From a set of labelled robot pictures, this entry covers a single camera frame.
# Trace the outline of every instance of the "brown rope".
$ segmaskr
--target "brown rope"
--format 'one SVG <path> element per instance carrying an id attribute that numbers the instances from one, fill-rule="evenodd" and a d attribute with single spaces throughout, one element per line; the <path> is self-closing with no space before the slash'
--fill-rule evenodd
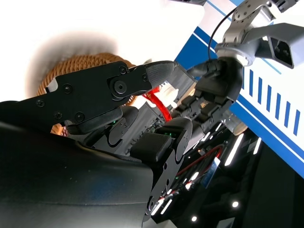
<path id="1" fill-rule="evenodd" d="M 103 64 L 108 64 L 112 62 L 123 61 L 129 68 L 135 65 L 131 64 L 128 60 L 125 60 L 119 56 L 110 53 L 100 53 L 97 55 L 83 55 L 83 56 L 73 56 L 68 60 L 58 63 L 44 78 L 42 81 L 37 95 L 45 94 L 45 88 L 48 84 L 59 75 L 64 75 L 72 73 L 78 70 L 84 70 L 91 67 L 97 67 Z M 136 96 L 132 96 L 126 105 L 132 105 L 136 99 Z M 53 126 L 51 133 L 63 134 L 64 128 L 60 124 Z"/>

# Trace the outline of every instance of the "red object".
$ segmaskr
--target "red object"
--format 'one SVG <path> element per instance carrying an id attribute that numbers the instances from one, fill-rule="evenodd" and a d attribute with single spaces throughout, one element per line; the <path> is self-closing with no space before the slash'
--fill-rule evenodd
<path id="1" fill-rule="evenodd" d="M 206 158 L 207 156 L 209 156 L 210 154 L 212 154 L 214 151 L 217 151 L 217 150 L 219 150 L 218 154 L 221 154 L 222 150 L 223 150 L 223 145 L 218 145 L 218 146 L 212 148 L 207 153 L 205 153 L 203 156 L 201 156 L 200 158 L 198 158 L 197 160 L 195 160 L 194 162 L 192 162 L 190 165 L 188 165 L 187 167 L 185 167 L 184 169 L 182 169 L 181 171 L 179 171 L 176 174 L 176 176 L 181 175 L 182 173 L 184 173 L 185 171 L 187 171 L 188 169 L 190 169 L 193 165 L 197 164 L 198 162 L 200 162 L 201 160 L 203 160 L 204 158 Z"/>
<path id="2" fill-rule="evenodd" d="M 159 87 L 156 87 L 155 89 L 147 92 L 146 94 L 143 95 L 144 98 L 148 99 L 149 101 L 153 102 L 158 109 L 161 111 L 163 117 L 165 118 L 165 121 L 169 121 L 172 119 L 170 112 L 168 111 L 168 109 L 163 105 L 163 103 L 160 101 L 160 99 L 158 99 L 157 96 L 155 96 L 154 93 L 157 93 L 160 91 Z"/>

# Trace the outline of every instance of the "blue and white panel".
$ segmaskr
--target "blue and white panel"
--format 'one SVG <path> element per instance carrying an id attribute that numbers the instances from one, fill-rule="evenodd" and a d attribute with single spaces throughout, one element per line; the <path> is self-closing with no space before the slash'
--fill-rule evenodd
<path id="1" fill-rule="evenodd" d="M 241 0 L 208 0 L 205 16 L 180 52 L 176 60 L 186 69 L 206 61 L 207 43 L 217 24 Z M 299 24 L 296 8 L 287 11 L 288 23 L 294 16 Z M 230 25 L 226 20 L 212 41 L 212 51 Z M 237 102 L 231 110 L 268 144 L 284 161 L 304 177 L 304 102 L 300 92 L 304 67 L 290 70 L 272 60 L 256 59 L 244 69 L 244 83 Z"/>

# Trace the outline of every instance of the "black cable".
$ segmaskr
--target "black cable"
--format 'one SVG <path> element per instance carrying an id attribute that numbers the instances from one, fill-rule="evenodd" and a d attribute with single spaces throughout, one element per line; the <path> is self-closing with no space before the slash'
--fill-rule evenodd
<path id="1" fill-rule="evenodd" d="M 212 39 L 214 37 L 214 34 L 217 32 L 217 30 L 219 29 L 219 27 L 221 26 L 221 24 L 236 10 L 236 7 L 229 13 L 227 14 L 221 21 L 220 23 L 216 26 L 215 30 L 213 31 L 211 37 L 210 37 L 210 40 L 209 40 L 209 43 L 208 43 L 208 59 L 211 60 L 211 54 L 210 54 L 210 46 L 211 46 L 211 42 L 212 42 Z"/>

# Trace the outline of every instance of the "red cable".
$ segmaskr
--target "red cable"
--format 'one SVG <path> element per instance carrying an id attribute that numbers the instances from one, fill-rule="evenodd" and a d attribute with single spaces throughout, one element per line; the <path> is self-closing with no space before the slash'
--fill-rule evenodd
<path id="1" fill-rule="evenodd" d="M 158 109 L 161 111 L 163 117 L 165 118 L 165 121 L 169 121 L 172 119 L 168 109 L 163 105 L 163 103 L 158 99 L 157 96 L 155 96 L 154 93 L 159 92 L 160 89 L 159 87 L 147 92 L 146 94 L 143 95 L 143 97 L 145 97 L 146 99 L 148 99 L 149 101 L 153 102 L 154 104 L 156 104 L 156 106 L 158 107 Z"/>
<path id="2" fill-rule="evenodd" d="M 218 145 L 214 148 L 212 148 L 211 150 L 209 150 L 207 153 L 205 153 L 203 156 L 199 157 L 197 160 L 195 160 L 194 162 L 192 162 L 190 165 L 188 165 L 187 167 L 185 167 L 184 169 L 182 169 L 181 171 L 179 171 L 176 176 L 181 175 L 182 173 L 184 173 L 185 171 L 187 171 L 188 169 L 190 169 L 193 165 L 197 164 L 198 162 L 200 162 L 201 160 L 203 160 L 205 157 L 209 156 L 210 154 L 212 154 L 214 151 L 218 150 L 218 153 L 222 153 L 223 150 L 223 145 Z"/>

